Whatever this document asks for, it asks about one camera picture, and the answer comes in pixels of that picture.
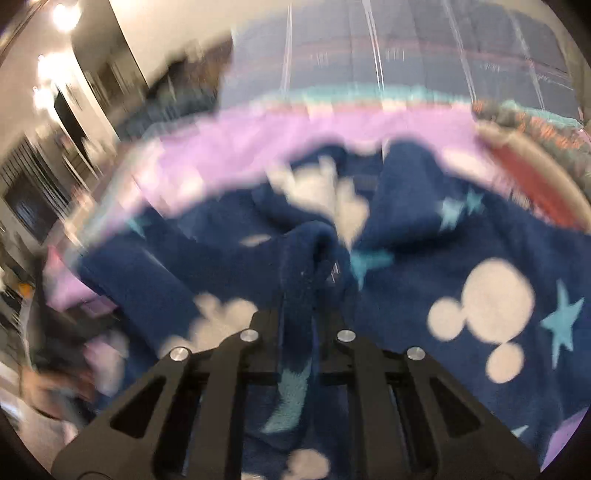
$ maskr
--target metal screw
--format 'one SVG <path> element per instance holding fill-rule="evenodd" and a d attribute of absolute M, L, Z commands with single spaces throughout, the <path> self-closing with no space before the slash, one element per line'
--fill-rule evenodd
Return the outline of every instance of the metal screw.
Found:
<path fill-rule="evenodd" d="M 258 340 L 258 332 L 251 328 L 240 332 L 240 340 L 243 342 L 256 342 Z"/>
<path fill-rule="evenodd" d="M 170 358 L 175 362 L 182 362 L 189 356 L 189 349 L 183 346 L 178 346 L 170 351 Z"/>
<path fill-rule="evenodd" d="M 422 360 L 425 358 L 425 355 L 425 350 L 419 346 L 412 346 L 407 350 L 407 357 L 409 357 L 411 360 Z"/>
<path fill-rule="evenodd" d="M 336 334 L 337 340 L 343 343 L 349 343 L 355 340 L 355 332 L 352 330 L 341 330 L 339 333 Z"/>

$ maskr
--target navy blue blanket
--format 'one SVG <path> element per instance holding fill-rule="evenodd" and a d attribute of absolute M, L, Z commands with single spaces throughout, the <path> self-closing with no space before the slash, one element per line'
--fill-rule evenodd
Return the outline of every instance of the navy blue blanket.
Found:
<path fill-rule="evenodd" d="M 591 397 L 591 240 L 446 176 L 417 144 L 363 157 L 327 145 L 269 182 L 175 219 L 147 209 L 132 227 L 79 267 L 129 319 L 122 388 L 236 302 L 283 298 L 281 384 L 250 392 L 245 472 L 348 477 L 345 396 L 316 384 L 321 307 L 382 348 L 423 347 L 540 456 Z M 320 470 L 288 462 L 294 449 Z"/>

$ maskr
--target white mickey mouse print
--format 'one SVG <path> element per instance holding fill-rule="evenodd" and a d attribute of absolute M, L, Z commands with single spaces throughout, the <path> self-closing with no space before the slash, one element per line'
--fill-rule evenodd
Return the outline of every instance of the white mickey mouse print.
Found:
<path fill-rule="evenodd" d="M 195 304 L 203 313 L 189 329 L 189 338 L 173 335 L 160 347 L 160 357 L 176 346 L 184 346 L 193 353 L 217 347 L 227 336 L 248 328 L 256 305 L 244 299 L 232 299 L 222 304 L 209 293 L 195 297 Z"/>
<path fill-rule="evenodd" d="M 289 204 L 330 219 L 335 217 L 337 174 L 331 157 L 320 157 L 317 164 L 304 165 L 296 171 L 283 165 L 267 172 L 267 177 L 273 190 L 284 194 Z"/>
<path fill-rule="evenodd" d="M 349 144 L 349 151 L 357 155 L 375 155 L 380 152 L 382 144 L 375 140 L 352 140 Z"/>
<path fill-rule="evenodd" d="M 369 216 L 369 202 L 355 193 L 352 179 L 343 179 L 336 189 L 335 227 L 339 238 L 351 250 Z"/>
<path fill-rule="evenodd" d="M 267 172 L 267 176 L 273 190 L 283 193 L 291 205 L 333 220 L 339 238 L 351 248 L 369 216 L 369 203 L 355 193 L 352 179 L 337 181 L 331 157 L 320 157 L 318 164 L 296 171 L 281 166 Z"/>
<path fill-rule="evenodd" d="M 287 459 L 281 480 L 320 480 L 328 476 L 330 462 L 316 450 L 294 450 Z"/>
<path fill-rule="evenodd" d="M 489 258 L 468 275 L 461 303 L 443 297 L 433 304 L 427 326 L 442 342 L 456 338 L 467 325 L 481 342 L 499 345 L 486 362 L 486 375 L 502 384 L 523 369 L 523 349 L 511 340 L 530 321 L 534 303 L 534 290 L 527 278 L 509 262 Z"/>
<path fill-rule="evenodd" d="M 240 480 L 267 480 L 262 475 L 254 475 L 253 473 L 243 473 Z"/>
<path fill-rule="evenodd" d="M 257 245 L 263 244 L 270 239 L 270 235 L 267 235 L 266 233 L 260 233 L 258 235 L 247 236 L 246 238 L 240 240 L 240 243 L 245 247 L 256 247 Z"/>

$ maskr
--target fleece blanket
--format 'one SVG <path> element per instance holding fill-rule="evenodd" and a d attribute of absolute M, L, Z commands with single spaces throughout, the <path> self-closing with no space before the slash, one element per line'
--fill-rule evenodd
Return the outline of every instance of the fleece blanket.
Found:
<path fill-rule="evenodd" d="M 540 211 L 518 192 L 515 182 L 486 155 L 468 105 L 408 105 L 385 100 L 371 108 L 354 103 L 304 105 L 269 111 L 234 109 L 202 119 L 134 149 L 122 163 L 105 197 L 79 232 L 87 247 L 124 228 L 146 205 L 177 216 L 210 194 L 254 184 L 273 165 L 285 164 L 327 141 L 366 151 L 405 136 L 430 146 L 447 171 L 512 196 Z M 64 255 L 72 268 L 79 252 Z M 93 293 L 69 270 L 47 270 L 51 305 L 65 309 Z"/>
<path fill-rule="evenodd" d="M 171 346 L 208 348 L 204 329 L 245 327 L 283 297 L 281 384 L 249 396 L 247 473 L 347 478 L 346 403 L 314 376 L 319 307 L 382 348 L 422 346 L 540 460 L 591 395 L 591 279 L 579 267 L 591 240 L 446 175 L 416 143 L 370 155 L 327 145 L 262 184 L 174 219 L 149 208 L 133 226 L 78 270 L 128 316 L 122 387 Z M 294 460 L 311 450 L 324 470 Z"/>

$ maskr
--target red fabric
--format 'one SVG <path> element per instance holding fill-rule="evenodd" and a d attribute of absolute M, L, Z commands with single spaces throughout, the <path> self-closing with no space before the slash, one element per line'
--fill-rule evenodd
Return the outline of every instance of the red fabric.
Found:
<path fill-rule="evenodd" d="M 519 188 L 532 202 L 558 226 L 583 230 L 560 193 L 520 155 L 504 145 L 491 148 L 495 161 L 519 184 Z"/>

